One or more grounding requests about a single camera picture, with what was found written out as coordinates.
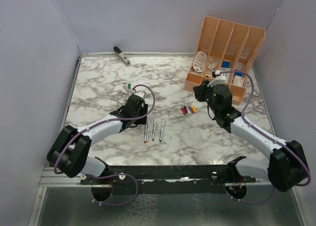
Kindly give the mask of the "white marker red end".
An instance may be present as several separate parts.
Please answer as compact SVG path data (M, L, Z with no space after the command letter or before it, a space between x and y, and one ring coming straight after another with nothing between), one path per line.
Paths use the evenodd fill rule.
M147 124L144 126L144 143L147 143Z

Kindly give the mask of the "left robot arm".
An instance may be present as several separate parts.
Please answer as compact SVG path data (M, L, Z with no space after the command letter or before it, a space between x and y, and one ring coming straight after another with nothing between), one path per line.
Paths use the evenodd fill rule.
M65 126L47 154L50 165L56 165L70 178L85 174L92 176L99 184L105 183L109 178L107 164L96 157L89 157L89 149L108 136L146 124L144 115L148 111L148 104L144 100L145 94L144 91L132 94L125 105L99 122L80 128Z

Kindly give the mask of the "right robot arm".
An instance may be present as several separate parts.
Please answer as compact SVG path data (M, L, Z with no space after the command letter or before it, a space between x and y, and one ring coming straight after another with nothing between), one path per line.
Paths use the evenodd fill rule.
M251 123L242 112L233 107L233 95L227 85L211 85L205 80L195 86L193 91L197 101L207 103L212 120L227 132L246 140L268 159L264 162L242 157L227 169L230 181L238 182L243 177L254 177L267 180L277 190L287 192L304 179L311 179L302 145L295 140L288 142L278 139Z

